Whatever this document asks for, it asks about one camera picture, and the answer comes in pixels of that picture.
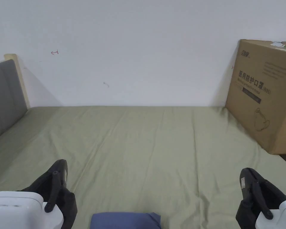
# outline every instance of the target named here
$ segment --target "upholstered headboard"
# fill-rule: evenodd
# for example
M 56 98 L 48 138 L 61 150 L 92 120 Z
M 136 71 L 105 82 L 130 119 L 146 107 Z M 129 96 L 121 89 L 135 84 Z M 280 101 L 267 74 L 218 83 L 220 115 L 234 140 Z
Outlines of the upholstered headboard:
M 17 73 L 16 65 L 20 71 L 17 56 L 6 54 L 4 57 L 5 61 L 0 62 L 0 135 L 14 125 L 28 109 L 24 84 L 19 78 L 21 73 Z

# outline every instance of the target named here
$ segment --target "wall mark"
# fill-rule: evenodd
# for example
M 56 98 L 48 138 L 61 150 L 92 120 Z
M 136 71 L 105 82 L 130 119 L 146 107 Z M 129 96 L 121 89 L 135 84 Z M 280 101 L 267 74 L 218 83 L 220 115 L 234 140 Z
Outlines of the wall mark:
M 54 55 L 54 53 L 57 53 L 57 54 L 58 54 L 58 50 L 57 50 L 56 52 L 53 52 L 53 51 L 51 52 L 52 55 Z
M 109 84 L 107 84 L 107 83 L 105 83 L 105 82 L 103 82 L 103 84 L 106 85 L 106 86 L 109 88 Z

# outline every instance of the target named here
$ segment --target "gray headboard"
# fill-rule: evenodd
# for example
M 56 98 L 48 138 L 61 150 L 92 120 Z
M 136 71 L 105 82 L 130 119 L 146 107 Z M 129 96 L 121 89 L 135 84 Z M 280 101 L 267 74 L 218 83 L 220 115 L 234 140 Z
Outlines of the gray headboard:
M 27 111 L 14 60 L 0 63 L 0 135 Z

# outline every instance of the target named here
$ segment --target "bed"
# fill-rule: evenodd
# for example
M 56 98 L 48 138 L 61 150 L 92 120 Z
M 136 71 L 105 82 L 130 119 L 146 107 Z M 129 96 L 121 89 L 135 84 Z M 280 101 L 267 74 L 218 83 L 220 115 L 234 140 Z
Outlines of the bed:
M 286 162 L 223 107 L 25 108 L 0 134 L 0 191 L 27 187 L 60 158 L 77 200 L 73 228 L 108 211 L 155 212 L 162 228 L 239 228 L 245 167 L 286 194 Z

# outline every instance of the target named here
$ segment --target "sticker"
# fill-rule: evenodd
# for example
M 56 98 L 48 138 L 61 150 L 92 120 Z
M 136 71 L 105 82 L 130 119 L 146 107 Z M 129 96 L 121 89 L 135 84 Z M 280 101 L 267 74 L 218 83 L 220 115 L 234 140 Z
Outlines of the sticker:
M 282 48 L 282 47 L 285 46 L 283 43 L 281 43 L 281 42 L 279 42 L 279 41 L 275 41 L 275 42 L 273 42 L 273 43 L 270 44 L 270 45 L 275 46 L 275 47 L 280 47 L 280 48 Z
M 245 178 L 244 177 L 242 179 L 240 179 L 240 183 L 241 183 L 242 189 L 246 187 Z

